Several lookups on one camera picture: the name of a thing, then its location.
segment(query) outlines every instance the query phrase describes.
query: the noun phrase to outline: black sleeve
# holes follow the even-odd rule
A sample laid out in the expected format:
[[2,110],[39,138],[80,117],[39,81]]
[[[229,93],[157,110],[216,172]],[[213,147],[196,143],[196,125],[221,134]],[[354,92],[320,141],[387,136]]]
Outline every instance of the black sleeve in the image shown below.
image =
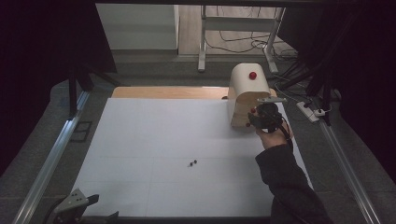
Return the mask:
[[271,147],[256,157],[262,181],[274,194],[271,223],[332,223],[318,195],[288,145]]

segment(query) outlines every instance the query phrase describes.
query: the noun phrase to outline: white wall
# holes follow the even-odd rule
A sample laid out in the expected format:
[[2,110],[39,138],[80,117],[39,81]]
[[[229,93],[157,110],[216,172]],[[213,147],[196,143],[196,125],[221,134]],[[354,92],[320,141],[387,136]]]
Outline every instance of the white wall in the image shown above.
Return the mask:
[[177,49],[178,6],[96,4],[111,49]]

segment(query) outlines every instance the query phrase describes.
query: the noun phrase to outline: wooden floor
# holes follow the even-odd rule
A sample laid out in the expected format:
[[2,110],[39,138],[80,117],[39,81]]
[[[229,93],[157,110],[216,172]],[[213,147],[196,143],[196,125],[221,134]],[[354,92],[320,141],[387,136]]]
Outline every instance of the wooden floor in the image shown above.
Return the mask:
[[[226,17],[250,17],[250,18],[273,18],[275,8],[272,7],[206,7],[206,16],[226,16]],[[179,55],[196,55],[199,53],[199,44],[201,39],[201,7],[200,6],[179,6]],[[224,39],[236,39],[251,37],[251,32],[228,32],[222,31],[221,35]],[[255,39],[266,41],[269,33],[253,33],[252,36],[263,36]],[[225,41],[221,38],[219,31],[207,31],[206,41],[213,47],[229,49],[233,51],[244,51],[252,49],[252,39]],[[262,45],[248,52],[233,53],[223,49],[212,49],[206,44],[207,54],[244,54],[244,55],[263,55]],[[291,47],[276,38],[274,44],[276,53],[280,54],[283,49],[291,49]],[[287,54],[294,54],[295,51],[283,51]]]

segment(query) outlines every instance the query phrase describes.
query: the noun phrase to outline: hand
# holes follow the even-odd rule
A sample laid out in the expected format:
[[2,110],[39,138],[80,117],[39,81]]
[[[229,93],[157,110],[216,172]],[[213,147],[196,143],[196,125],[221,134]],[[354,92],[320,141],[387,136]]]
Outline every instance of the hand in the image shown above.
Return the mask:
[[[290,138],[293,137],[293,133],[285,121],[283,121],[282,126],[285,128],[286,131],[290,131]],[[285,135],[282,133],[280,129],[276,129],[273,133],[266,133],[262,129],[256,128],[256,134],[262,140],[262,146],[264,149],[268,149],[270,147],[276,147],[280,145],[285,145],[288,142],[286,141]]]

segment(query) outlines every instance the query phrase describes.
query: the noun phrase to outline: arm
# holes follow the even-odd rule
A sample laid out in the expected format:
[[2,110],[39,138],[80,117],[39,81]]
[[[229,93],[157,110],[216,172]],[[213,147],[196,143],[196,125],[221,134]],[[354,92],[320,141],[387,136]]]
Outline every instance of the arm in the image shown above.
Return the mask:
[[309,187],[305,173],[286,144],[281,131],[257,130],[264,148],[256,157],[262,181],[274,194],[272,223],[332,223],[318,195]]

